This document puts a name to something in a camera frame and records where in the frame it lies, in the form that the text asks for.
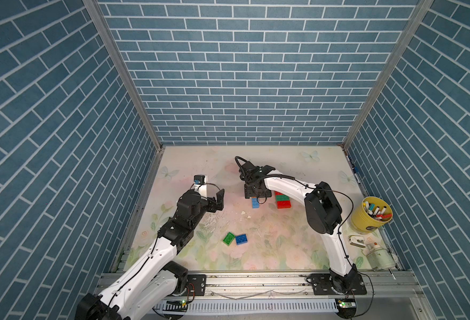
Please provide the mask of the light blue lego brick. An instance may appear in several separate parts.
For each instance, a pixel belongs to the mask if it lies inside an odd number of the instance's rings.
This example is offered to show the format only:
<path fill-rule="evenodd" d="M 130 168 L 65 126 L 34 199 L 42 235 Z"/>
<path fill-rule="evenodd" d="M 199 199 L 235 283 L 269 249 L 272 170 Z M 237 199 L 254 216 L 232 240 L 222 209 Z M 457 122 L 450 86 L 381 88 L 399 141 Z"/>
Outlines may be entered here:
<path fill-rule="evenodd" d="M 252 198 L 252 208 L 253 208 L 253 209 L 258 209 L 259 207 L 260 207 L 260 204 L 259 204 L 257 198 L 256 198 L 256 197 L 253 197 L 253 198 Z"/>

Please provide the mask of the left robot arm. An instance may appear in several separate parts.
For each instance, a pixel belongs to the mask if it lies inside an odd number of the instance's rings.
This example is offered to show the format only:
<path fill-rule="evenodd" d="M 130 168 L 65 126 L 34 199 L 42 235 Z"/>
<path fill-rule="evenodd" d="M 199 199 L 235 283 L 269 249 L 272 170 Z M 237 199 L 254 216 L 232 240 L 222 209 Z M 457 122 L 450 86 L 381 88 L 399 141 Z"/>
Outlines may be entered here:
<path fill-rule="evenodd" d="M 207 186 L 194 185 L 177 201 L 174 215 L 159 229 L 150 248 L 99 295 L 86 294 L 75 319 L 142 319 L 161 300 L 185 290 L 188 269 L 174 262 L 207 212 L 224 209 L 224 189 L 207 197 Z"/>

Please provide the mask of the red lego brick front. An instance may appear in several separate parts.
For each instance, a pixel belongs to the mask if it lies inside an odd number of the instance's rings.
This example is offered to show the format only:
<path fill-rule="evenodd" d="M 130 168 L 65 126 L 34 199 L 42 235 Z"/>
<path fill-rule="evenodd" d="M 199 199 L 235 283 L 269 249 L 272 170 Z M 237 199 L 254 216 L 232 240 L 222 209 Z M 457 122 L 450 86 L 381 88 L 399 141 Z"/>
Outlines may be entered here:
<path fill-rule="evenodd" d="M 291 201 L 286 200 L 286 201 L 277 201 L 276 202 L 276 207 L 278 209 L 288 209 L 292 207 Z"/>

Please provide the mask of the dark blue lego brick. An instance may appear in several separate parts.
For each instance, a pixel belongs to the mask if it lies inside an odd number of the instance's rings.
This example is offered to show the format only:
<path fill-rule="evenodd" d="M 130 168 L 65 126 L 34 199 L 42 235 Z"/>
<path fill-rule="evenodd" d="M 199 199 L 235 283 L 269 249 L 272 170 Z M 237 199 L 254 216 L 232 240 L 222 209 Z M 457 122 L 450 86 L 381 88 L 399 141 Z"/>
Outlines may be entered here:
<path fill-rule="evenodd" d="M 242 245 L 242 244 L 248 243 L 248 238 L 246 234 L 237 235 L 235 240 L 236 240 L 236 245 Z"/>

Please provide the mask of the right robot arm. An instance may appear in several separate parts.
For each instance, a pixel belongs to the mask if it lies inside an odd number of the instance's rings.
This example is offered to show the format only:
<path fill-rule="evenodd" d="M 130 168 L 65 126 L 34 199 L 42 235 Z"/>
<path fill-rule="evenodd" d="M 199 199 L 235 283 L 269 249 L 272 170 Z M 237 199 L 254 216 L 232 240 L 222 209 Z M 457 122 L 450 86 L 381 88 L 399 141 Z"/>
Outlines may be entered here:
<path fill-rule="evenodd" d="M 244 181 L 244 197 L 268 198 L 277 191 L 304 205 L 308 225 L 321 234 L 328 253 L 332 288 L 340 294 L 350 293 L 357 283 L 357 266 L 350 259 L 342 238 L 342 207 L 330 186 L 300 181 L 280 173 L 276 168 L 256 166 L 242 157 L 235 157 L 240 179 Z"/>

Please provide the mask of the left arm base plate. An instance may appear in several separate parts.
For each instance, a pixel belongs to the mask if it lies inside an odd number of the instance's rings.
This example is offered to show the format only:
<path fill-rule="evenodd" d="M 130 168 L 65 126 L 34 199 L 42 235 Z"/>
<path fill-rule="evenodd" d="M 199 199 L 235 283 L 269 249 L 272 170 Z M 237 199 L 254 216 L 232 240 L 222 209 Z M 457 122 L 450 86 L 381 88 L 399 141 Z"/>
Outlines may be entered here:
<path fill-rule="evenodd" d="M 177 286 L 173 295 L 184 296 L 189 293 L 189 296 L 204 296 L 206 290 L 206 274 L 189 274 L 187 278 L 181 277 L 178 280 Z"/>

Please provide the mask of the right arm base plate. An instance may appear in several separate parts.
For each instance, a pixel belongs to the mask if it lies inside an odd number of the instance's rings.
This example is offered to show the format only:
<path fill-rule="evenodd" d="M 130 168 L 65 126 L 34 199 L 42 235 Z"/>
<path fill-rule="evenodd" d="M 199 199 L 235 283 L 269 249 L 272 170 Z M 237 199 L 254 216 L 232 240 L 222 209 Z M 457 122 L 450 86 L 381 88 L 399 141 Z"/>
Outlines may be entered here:
<path fill-rule="evenodd" d="M 361 274 L 354 273 L 348 277 L 340 277 L 330 273 L 312 273 L 306 277 L 315 295 L 366 295 Z"/>

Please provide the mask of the green long lego brick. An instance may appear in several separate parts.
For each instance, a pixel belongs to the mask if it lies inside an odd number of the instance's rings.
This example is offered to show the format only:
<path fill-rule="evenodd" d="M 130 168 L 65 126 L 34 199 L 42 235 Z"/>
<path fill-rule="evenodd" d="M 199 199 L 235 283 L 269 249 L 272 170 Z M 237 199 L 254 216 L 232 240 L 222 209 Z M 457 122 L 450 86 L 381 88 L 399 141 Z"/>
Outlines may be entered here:
<path fill-rule="evenodd" d="M 290 201 L 290 198 L 286 195 L 276 195 L 276 201 Z"/>

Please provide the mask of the green square lego brick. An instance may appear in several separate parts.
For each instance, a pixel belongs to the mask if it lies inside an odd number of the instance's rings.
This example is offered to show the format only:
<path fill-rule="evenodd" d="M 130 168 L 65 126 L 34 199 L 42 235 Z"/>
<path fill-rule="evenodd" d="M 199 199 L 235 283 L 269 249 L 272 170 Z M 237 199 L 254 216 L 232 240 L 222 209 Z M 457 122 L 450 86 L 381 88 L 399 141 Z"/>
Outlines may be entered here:
<path fill-rule="evenodd" d="M 222 240 L 222 242 L 223 242 L 225 245 L 230 246 L 231 243 L 232 243 L 233 241 L 235 241 L 235 240 L 236 240 L 235 234 L 233 234 L 233 233 L 231 233 L 231 232 L 228 232 L 228 233 L 226 234 L 226 236 L 224 237 L 224 239 Z"/>

